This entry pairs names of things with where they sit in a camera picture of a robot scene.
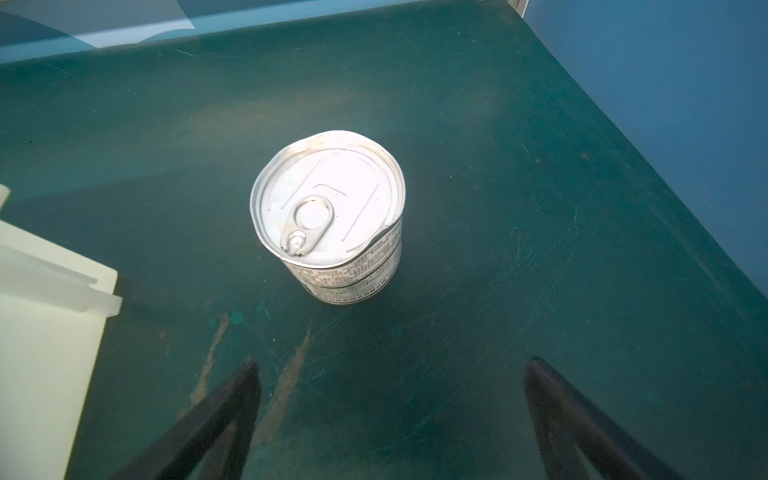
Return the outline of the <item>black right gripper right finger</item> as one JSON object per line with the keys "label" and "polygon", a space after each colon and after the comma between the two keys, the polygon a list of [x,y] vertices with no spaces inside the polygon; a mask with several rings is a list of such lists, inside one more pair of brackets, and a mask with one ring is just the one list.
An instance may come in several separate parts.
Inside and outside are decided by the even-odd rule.
{"label": "black right gripper right finger", "polygon": [[587,479],[582,458],[604,479],[682,477],[542,358],[527,363],[524,391],[549,479]]}

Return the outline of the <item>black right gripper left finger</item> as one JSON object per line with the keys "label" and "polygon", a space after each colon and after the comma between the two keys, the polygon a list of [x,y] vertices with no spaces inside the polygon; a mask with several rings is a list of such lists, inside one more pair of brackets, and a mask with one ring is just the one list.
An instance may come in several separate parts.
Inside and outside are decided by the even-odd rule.
{"label": "black right gripper left finger", "polygon": [[239,479],[261,400],[259,368],[246,361],[114,479]]}

